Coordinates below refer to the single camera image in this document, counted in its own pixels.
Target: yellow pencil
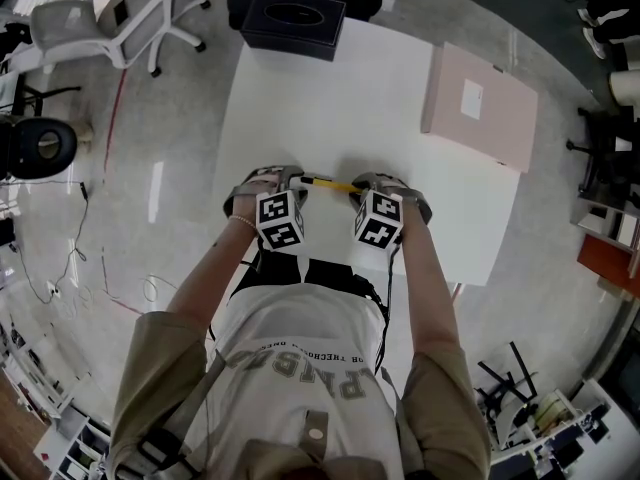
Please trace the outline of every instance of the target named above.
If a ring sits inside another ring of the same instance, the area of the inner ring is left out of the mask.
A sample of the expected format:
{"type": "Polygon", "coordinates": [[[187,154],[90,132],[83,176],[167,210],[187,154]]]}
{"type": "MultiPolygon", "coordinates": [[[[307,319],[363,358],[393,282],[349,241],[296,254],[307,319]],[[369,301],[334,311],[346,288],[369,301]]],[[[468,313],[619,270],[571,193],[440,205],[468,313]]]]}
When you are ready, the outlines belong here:
{"type": "Polygon", "coordinates": [[[315,178],[311,176],[301,176],[300,181],[307,185],[317,185],[319,187],[332,188],[342,192],[361,194],[362,189],[354,187],[350,183],[340,183],[338,181],[327,180],[323,178],[315,178]]]}

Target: black box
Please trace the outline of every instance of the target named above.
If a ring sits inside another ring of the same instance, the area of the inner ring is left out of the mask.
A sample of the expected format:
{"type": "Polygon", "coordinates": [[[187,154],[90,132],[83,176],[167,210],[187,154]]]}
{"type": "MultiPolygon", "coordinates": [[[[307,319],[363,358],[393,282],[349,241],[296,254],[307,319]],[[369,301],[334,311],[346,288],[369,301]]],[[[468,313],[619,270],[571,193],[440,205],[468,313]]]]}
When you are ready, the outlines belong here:
{"type": "Polygon", "coordinates": [[[16,234],[13,228],[13,219],[0,220],[0,245],[7,245],[16,241],[16,234]]]}
{"type": "Polygon", "coordinates": [[[253,0],[240,33],[252,48],[332,61],[345,8],[336,0],[253,0]]]}

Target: bracelet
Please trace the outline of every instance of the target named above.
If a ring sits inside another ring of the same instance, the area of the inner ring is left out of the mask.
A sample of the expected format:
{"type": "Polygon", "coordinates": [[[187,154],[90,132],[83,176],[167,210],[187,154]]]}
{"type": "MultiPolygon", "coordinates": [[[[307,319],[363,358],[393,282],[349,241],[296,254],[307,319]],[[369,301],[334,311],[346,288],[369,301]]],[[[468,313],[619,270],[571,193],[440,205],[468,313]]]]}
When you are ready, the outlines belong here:
{"type": "Polygon", "coordinates": [[[250,228],[252,228],[256,234],[258,233],[258,228],[256,228],[256,225],[251,222],[249,219],[245,219],[244,217],[240,217],[240,215],[230,215],[229,216],[229,220],[231,219],[235,219],[235,220],[239,220],[240,222],[244,222],[247,226],[249,226],[250,228]]]}

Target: fiducial marker cube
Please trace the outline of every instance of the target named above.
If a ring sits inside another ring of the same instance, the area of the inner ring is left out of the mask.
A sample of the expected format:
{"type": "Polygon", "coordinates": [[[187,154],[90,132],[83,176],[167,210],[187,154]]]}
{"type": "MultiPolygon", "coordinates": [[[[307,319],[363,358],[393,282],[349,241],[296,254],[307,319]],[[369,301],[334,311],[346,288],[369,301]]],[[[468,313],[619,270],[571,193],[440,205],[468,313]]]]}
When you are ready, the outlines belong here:
{"type": "Polygon", "coordinates": [[[256,228],[270,251],[304,242],[304,223],[291,190],[256,197],[256,228]]]}
{"type": "Polygon", "coordinates": [[[354,238],[376,249],[389,249],[400,235],[403,222],[401,196],[369,190],[356,215],[354,238]]]}

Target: white table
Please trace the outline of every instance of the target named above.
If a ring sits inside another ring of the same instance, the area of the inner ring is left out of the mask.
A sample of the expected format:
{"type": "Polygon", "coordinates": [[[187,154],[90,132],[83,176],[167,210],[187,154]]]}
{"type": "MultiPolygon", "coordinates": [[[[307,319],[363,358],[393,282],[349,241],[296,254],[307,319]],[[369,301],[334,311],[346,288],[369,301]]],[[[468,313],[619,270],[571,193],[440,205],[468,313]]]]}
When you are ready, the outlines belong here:
{"type": "MultiPolygon", "coordinates": [[[[214,234],[222,204],[254,168],[297,164],[351,181],[375,170],[421,190],[448,281],[486,284],[519,173],[472,149],[420,133],[433,47],[346,19],[334,62],[244,46],[229,98],[213,183],[214,234]]],[[[387,270],[383,252],[351,237],[346,195],[310,187],[306,243],[282,252],[387,270]]],[[[404,273],[402,255],[394,266],[404,273]]]]}

